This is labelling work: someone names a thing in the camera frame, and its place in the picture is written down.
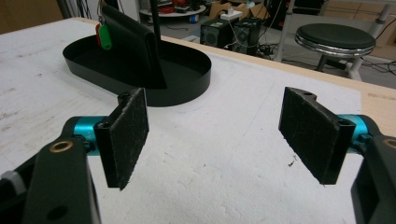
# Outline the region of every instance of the green object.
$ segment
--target green object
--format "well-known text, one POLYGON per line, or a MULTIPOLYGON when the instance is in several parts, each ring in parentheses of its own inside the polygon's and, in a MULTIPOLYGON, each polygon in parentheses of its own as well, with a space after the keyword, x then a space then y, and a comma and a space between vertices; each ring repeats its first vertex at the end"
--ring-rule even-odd
POLYGON ((101 25, 99 27, 100 42, 102 44, 102 49, 111 49, 113 47, 110 39, 110 33, 106 25, 101 25))

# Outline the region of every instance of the black rubber pad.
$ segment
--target black rubber pad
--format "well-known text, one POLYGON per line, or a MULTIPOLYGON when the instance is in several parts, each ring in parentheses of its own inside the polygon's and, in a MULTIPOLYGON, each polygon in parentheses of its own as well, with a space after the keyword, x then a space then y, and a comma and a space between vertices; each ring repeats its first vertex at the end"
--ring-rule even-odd
POLYGON ((355 124, 340 119, 311 92, 286 88, 279 130, 320 184, 335 184, 355 124))
POLYGON ((107 185, 124 189, 146 143, 149 121, 143 89, 121 94, 119 103, 94 130, 107 185))

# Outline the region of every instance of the electronic equipment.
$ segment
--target electronic equipment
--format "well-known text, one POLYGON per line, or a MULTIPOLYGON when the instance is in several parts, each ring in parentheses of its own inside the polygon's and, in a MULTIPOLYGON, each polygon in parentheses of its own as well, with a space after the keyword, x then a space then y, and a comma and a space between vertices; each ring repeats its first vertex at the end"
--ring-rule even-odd
POLYGON ((222 49, 232 43, 233 30, 231 21, 214 19, 201 25, 200 43, 222 49))
POLYGON ((233 51, 248 55, 255 55, 258 43, 262 20, 257 18, 244 18, 233 26, 235 35, 233 51))

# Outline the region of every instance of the black plastic tray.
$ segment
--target black plastic tray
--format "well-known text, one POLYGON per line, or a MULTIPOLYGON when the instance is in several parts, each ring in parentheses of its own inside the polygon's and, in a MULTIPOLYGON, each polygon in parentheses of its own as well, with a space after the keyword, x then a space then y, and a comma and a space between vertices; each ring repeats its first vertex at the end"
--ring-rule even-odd
MULTIPOLYGON (((161 41, 160 63, 165 89, 146 88, 149 106, 180 105, 203 94, 210 84, 210 59, 197 49, 161 41)), ((96 36, 82 38, 64 49, 70 71, 108 91, 121 94, 138 88, 140 74, 112 50, 101 49, 96 36)))

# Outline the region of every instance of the white tabletop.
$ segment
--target white tabletop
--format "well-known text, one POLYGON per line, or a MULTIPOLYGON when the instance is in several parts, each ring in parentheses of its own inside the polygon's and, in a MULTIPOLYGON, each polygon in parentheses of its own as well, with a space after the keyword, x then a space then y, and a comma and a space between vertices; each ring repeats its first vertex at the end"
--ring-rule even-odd
MULTIPOLYGON (((54 140, 67 119, 117 105, 115 94, 71 74, 62 55, 93 34, 93 24, 67 20, 0 35, 0 174, 54 140)), ((148 109, 148 140, 125 190, 108 189, 100 158, 89 158, 103 223, 354 223, 361 157, 347 155, 337 185, 322 186, 277 126, 285 86, 312 91, 334 113, 359 114, 361 93, 207 54, 202 96, 148 109)))

